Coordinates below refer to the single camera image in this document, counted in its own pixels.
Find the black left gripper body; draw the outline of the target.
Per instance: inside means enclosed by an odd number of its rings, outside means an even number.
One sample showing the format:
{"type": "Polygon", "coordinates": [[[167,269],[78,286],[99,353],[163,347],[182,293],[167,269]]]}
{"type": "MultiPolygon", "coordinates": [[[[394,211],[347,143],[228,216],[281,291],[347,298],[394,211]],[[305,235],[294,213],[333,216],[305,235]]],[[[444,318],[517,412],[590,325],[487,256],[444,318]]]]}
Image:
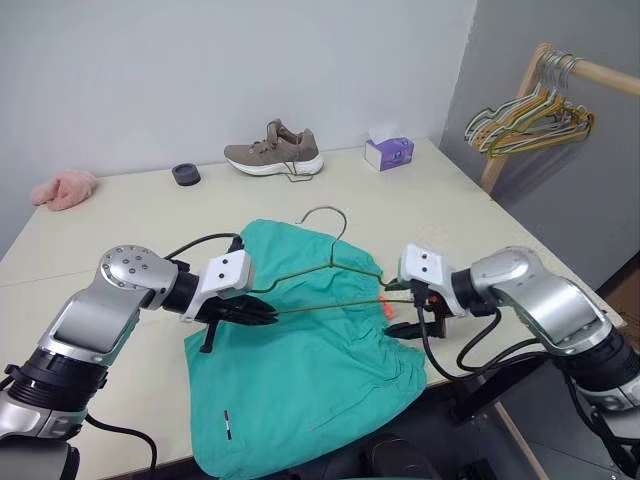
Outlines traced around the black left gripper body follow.
{"type": "Polygon", "coordinates": [[[204,340],[200,346],[201,353],[211,353],[217,326],[221,321],[231,321],[234,310],[220,298],[208,299],[199,309],[195,320],[207,326],[204,340]]]}

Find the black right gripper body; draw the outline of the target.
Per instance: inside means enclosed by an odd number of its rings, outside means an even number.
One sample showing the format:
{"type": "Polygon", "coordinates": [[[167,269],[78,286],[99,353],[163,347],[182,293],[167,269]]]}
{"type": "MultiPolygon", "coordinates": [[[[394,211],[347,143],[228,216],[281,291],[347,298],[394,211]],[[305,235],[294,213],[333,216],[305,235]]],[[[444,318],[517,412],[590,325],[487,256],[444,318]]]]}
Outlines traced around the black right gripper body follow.
{"type": "Polygon", "coordinates": [[[411,292],[422,337],[445,338],[449,307],[442,296],[422,281],[412,281],[411,292]]]}

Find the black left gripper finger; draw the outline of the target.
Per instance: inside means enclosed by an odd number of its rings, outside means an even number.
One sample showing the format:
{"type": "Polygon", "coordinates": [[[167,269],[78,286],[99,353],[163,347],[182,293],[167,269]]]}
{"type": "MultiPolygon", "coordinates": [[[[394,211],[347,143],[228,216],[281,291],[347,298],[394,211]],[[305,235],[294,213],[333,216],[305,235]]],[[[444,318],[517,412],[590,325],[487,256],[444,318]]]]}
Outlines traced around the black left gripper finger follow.
{"type": "Polygon", "coordinates": [[[220,314],[220,319],[235,324],[274,324],[278,321],[274,313],[244,310],[227,310],[220,314]]]}
{"type": "Polygon", "coordinates": [[[256,310],[260,312],[275,312],[276,309],[269,303],[251,295],[240,295],[226,299],[225,302],[234,308],[242,310],[256,310]]]}

